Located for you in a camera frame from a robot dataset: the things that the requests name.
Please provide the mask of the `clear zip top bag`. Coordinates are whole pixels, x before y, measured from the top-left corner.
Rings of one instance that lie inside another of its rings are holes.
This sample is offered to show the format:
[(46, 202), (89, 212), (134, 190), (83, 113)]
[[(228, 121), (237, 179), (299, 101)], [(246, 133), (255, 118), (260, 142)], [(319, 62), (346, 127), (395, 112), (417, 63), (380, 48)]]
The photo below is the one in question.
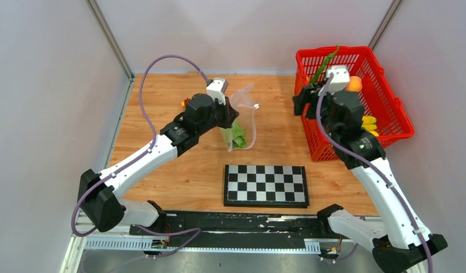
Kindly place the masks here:
[(246, 132), (247, 140), (246, 148), (234, 150), (248, 150), (252, 148), (256, 142), (257, 129), (255, 123), (255, 112), (260, 107), (260, 104), (256, 102), (251, 96), (253, 87), (254, 84), (250, 84), (237, 90), (235, 93), (229, 96), (232, 107), (239, 112), (239, 116), (236, 120)]

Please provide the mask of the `green napa cabbage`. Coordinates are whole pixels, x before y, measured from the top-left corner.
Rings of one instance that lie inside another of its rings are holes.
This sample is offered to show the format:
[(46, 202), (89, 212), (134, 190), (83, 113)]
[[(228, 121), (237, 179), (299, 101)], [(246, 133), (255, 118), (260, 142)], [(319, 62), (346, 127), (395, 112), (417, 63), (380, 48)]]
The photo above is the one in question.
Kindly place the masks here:
[(220, 128), (220, 132), (228, 150), (243, 149), (247, 147), (246, 132), (237, 120), (233, 122), (231, 128)]

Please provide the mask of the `red plastic basket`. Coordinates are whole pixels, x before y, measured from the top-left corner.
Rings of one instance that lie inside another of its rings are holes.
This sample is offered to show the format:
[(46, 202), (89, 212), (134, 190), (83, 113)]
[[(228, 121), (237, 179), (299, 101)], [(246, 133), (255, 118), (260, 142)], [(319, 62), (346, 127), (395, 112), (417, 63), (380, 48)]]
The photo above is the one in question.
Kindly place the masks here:
[(302, 88), (309, 85), (324, 59), (333, 52), (336, 55), (329, 61), (329, 66), (345, 65), (351, 76), (361, 78), (363, 88), (357, 96), (364, 105), (364, 114), (377, 119), (376, 132), (382, 147), (387, 148), (401, 139), (411, 138), (415, 131), (402, 101), (391, 90), (383, 67), (369, 47), (330, 46), (297, 51), (294, 94), (300, 94)]

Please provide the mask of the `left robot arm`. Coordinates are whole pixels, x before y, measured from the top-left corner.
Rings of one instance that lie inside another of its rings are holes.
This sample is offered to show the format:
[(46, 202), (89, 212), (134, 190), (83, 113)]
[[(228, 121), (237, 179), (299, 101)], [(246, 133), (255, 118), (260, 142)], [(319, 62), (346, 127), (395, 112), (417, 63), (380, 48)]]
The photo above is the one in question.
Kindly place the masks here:
[(127, 159), (99, 173), (85, 171), (78, 202), (93, 229), (106, 232), (117, 225), (141, 225), (153, 235), (161, 234), (166, 219), (159, 207), (152, 201), (126, 200), (125, 194), (149, 173), (198, 144), (204, 133), (215, 127), (230, 128), (238, 116), (228, 97), (221, 104), (208, 94), (196, 94), (182, 113)]

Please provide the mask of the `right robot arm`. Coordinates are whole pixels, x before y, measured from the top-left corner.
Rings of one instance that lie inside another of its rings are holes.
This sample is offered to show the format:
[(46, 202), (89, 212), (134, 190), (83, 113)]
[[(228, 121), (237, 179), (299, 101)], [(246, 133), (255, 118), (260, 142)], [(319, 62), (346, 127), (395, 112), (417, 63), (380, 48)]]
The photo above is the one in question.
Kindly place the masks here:
[(318, 212), (317, 231), (323, 237), (344, 235), (369, 250), (383, 272), (404, 272), (427, 262), (447, 247), (414, 213), (396, 182), (378, 139), (363, 128), (364, 105), (358, 95), (345, 90), (330, 94), (326, 86), (304, 86), (293, 97), (294, 114), (315, 119), (321, 134), (337, 157), (363, 185), (382, 222), (361, 220), (338, 204)]

